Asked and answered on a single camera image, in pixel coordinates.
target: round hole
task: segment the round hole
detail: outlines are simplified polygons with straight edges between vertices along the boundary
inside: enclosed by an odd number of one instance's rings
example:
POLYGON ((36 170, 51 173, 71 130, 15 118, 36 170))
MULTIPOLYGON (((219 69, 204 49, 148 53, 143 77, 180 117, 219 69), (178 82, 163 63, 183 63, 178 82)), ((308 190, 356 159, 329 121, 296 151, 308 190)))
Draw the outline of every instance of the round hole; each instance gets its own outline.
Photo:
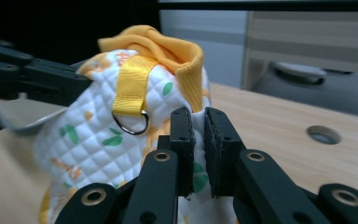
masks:
POLYGON ((14 71, 14 70, 16 70, 16 66, 13 66, 11 64, 5 64, 4 69, 7 71, 14 71))
POLYGON ((167 161, 170 159, 170 154, 160 152, 154 155, 156 161, 167 161))
POLYGON ((341 141, 336 131, 320 125, 310 126, 307 133, 313 140, 327 145, 335 145, 341 141))
POLYGON ((301 223, 301 224, 311 224, 312 223, 312 219, 310 218, 310 216, 308 216, 307 214, 301 213, 301 212, 294 212, 293 218, 295 219, 295 221, 297 223, 301 223))
POLYGON ((332 194, 333 197, 341 203, 345 203, 346 205, 353 207, 358 206, 358 197, 345 189, 334 189, 332 194))
POLYGON ((90 189, 83 194, 81 202, 86 206, 93 206, 101 203, 106 198, 106 192, 103 189, 90 189))
POLYGON ((87 200, 90 201, 95 201, 97 199, 101 198, 101 193, 100 192, 92 192, 91 194, 89 194, 87 196, 87 200))
POLYGON ((32 56, 29 54, 20 54, 19 57, 22 59, 31 59, 32 58, 32 56))
POLYGON ((248 159, 252 161, 263 161, 265 158, 260 153, 250 152, 248 153, 248 159))
POLYGON ((141 216, 139 217, 139 220, 143 224, 153 224, 156 222, 157 217, 156 214, 150 211, 143 212, 141 216))
POLYGON ((4 47, 10 47, 11 44, 7 41, 0 41, 0 46, 4 46, 4 47))

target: metal d-ring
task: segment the metal d-ring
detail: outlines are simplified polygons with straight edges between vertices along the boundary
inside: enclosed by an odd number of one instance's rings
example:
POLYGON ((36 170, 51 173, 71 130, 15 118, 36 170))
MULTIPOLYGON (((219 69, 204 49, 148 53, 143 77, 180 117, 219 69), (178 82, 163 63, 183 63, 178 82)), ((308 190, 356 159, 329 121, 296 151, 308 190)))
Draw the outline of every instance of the metal d-ring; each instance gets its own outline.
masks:
POLYGON ((138 135, 138 134, 142 134, 142 133, 146 132, 147 127, 149 126, 149 115, 144 110, 141 110, 141 114, 145 117, 145 120, 146 120, 145 128, 143 130, 141 130, 140 132, 134 132, 134 131, 131 131, 130 129, 124 127, 120 123, 120 121, 118 121, 118 119, 116 118, 115 114, 112 112, 113 119, 117 123, 118 127, 120 127, 120 129, 123 130, 124 132, 130 133, 130 134, 133 134, 133 135, 138 135))

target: fabric pattern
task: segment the fabric pattern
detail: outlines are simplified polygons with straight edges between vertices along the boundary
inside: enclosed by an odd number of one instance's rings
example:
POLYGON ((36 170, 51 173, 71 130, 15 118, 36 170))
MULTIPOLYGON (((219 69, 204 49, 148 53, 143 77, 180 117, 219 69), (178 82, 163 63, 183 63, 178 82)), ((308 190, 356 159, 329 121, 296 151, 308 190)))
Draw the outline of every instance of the fabric pattern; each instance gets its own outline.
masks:
MULTIPOLYGON (((177 76, 166 64, 154 66, 148 75, 145 111, 150 116, 147 132, 123 132, 112 117, 121 66, 133 49, 103 52, 88 60, 79 73, 93 80, 91 85, 59 117, 40 131, 34 142, 34 158, 51 175, 41 223, 54 223, 58 214, 80 188, 102 182, 120 188, 141 171, 147 153, 157 147, 159 135, 170 134, 171 112, 186 107, 192 113, 195 134, 193 184, 195 192, 179 198, 178 223, 235 223, 231 198, 211 198, 203 143, 204 108, 211 105, 208 78, 201 67, 201 108, 195 112, 183 95, 177 76)), ((132 130, 145 127, 143 117, 117 115, 132 130)))

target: yellow fabric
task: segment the yellow fabric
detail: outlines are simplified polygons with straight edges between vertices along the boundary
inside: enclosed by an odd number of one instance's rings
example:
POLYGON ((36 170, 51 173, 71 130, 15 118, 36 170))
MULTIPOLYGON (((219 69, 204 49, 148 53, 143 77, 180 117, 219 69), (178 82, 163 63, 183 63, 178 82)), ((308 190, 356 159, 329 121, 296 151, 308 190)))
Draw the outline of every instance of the yellow fabric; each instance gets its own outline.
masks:
POLYGON ((43 197, 42 204, 40 206, 39 223, 48 224, 48 211, 50 208, 50 189, 48 189, 43 197))
POLYGON ((102 52, 134 49, 155 58, 175 74, 179 88, 193 112, 202 110, 202 49, 191 42, 167 37, 147 25, 135 25, 121 34, 98 40, 102 52))
POLYGON ((147 77, 156 64, 156 60, 141 55, 133 55, 123 63, 112 105, 115 114, 141 116, 141 109, 145 109, 147 77))

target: screw hole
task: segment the screw hole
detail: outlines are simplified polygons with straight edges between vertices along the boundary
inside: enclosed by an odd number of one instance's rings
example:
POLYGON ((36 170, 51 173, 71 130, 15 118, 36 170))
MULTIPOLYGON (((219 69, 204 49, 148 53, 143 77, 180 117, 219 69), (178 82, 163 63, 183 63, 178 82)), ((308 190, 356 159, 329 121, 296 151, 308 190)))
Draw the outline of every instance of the screw hole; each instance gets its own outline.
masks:
POLYGON ((6 64, 6 65, 4 65, 4 69, 7 71, 14 71, 14 70, 16 70, 16 66, 13 66, 11 64, 6 64))
POLYGON ((263 161, 265 159, 265 157, 263 155, 261 155, 260 153, 256 153, 256 152, 250 152, 248 153, 248 159, 251 161, 263 161))
POLYGON ((170 159, 170 154, 160 152, 154 155, 156 161, 167 161, 170 159))
POLYGON ((93 206, 101 203, 106 198, 106 191, 103 189, 90 189, 83 194, 81 202, 86 206, 93 206))
POLYGON ((139 217, 139 220, 143 224, 153 224, 156 222, 157 217, 156 214, 150 211, 143 212, 141 216, 139 217))
POLYGON ((311 224, 312 223, 312 219, 310 218, 310 216, 308 216, 307 214, 301 213, 301 212, 294 212, 293 218, 295 219, 295 221, 297 223, 300 223, 300 224, 311 224))
POLYGON ((358 197, 345 189, 334 189, 332 194, 333 197, 341 203, 345 203, 346 205, 353 207, 358 206, 358 197))

